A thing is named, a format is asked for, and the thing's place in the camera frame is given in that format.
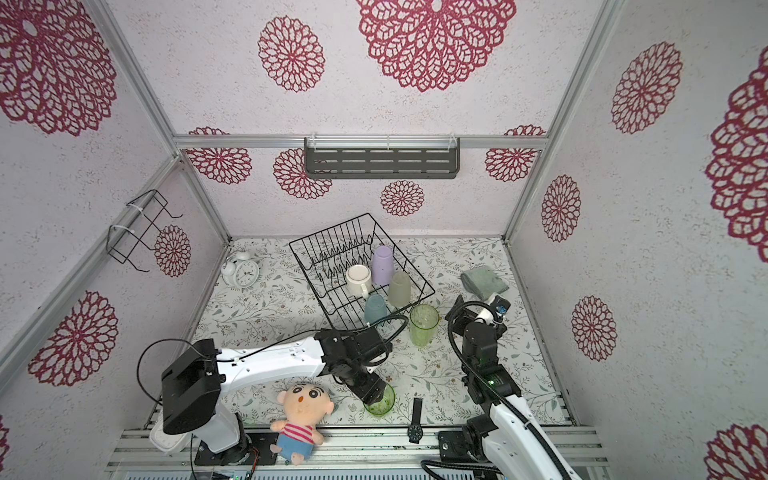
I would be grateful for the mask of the bright green short cup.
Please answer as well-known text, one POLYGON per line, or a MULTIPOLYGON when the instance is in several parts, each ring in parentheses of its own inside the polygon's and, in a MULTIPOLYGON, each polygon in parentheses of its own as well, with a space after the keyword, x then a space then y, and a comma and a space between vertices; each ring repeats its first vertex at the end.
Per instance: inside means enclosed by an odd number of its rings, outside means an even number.
POLYGON ((396 393, 390 384, 386 384, 382 397, 378 402, 365 404, 364 407, 371 415, 381 417, 388 414, 396 403, 396 393))

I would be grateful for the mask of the teal plastic cup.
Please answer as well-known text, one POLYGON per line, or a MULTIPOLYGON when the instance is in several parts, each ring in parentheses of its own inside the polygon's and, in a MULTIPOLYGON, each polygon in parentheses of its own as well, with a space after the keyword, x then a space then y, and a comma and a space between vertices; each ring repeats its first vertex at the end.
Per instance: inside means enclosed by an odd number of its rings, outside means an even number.
POLYGON ((367 325, 376 322, 389 315, 386 300, 379 294, 371 294, 364 305, 364 321, 367 325))

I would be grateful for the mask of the frosted pale green cup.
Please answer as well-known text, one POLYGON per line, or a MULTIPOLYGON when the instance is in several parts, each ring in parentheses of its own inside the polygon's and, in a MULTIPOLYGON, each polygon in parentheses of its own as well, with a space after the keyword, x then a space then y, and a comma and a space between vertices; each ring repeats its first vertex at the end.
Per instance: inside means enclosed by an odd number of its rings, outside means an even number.
POLYGON ((395 309, 405 308, 411 303, 411 279, 404 271, 393 274, 389 283, 388 301, 395 309))

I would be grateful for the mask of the white mug red inside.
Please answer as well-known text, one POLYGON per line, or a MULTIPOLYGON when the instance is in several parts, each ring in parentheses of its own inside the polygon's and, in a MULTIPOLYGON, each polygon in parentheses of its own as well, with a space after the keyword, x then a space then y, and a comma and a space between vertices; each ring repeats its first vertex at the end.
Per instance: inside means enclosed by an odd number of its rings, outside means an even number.
POLYGON ((346 290, 354 297, 367 300, 372 292, 371 270, 362 264, 350 266, 346 273, 346 290))

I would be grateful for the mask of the lilac plastic cup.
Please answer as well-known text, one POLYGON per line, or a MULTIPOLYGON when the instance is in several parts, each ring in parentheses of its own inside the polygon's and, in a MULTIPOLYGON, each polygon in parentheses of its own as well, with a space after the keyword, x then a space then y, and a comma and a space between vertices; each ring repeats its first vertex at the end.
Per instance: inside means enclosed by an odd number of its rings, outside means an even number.
POLYGON ((394 274, 394 252, 390 246, 381 245, 375 249, 371 261, 372 282, 379 286, 388 285, 394 274))

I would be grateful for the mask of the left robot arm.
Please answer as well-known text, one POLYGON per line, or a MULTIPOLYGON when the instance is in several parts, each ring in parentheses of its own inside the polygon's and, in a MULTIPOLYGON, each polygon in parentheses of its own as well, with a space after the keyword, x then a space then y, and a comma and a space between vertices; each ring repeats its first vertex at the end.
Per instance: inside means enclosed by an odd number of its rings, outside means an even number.
POLYGON ((309 330, 246 349, 218 348, 210 338, 199 340, 161 374, 162 419, 151 440, 159 450, 175 452, 197 437, 213 464, 233 464, 250 452, 253 442, 243 419, 223 403, 223 396, 278 380, 332 376, 372 405, 386 388, 375 370, 391 351, 391 340, 373 326, 309 330))

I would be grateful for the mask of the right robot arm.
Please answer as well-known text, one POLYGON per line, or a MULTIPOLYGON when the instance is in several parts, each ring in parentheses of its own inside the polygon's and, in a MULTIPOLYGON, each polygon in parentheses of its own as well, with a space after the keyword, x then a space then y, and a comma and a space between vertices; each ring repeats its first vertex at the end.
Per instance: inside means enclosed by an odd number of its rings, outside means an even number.
POLYGON ((475 455, 492 464, 508 479, 578 479, 534 418, 519 387, 498 361, 495 328, 483 321, 469 321, 456 343, 456 320, 446 316, 448 341, 462 364, 465 386, 483 414, 464 427, 475 455))

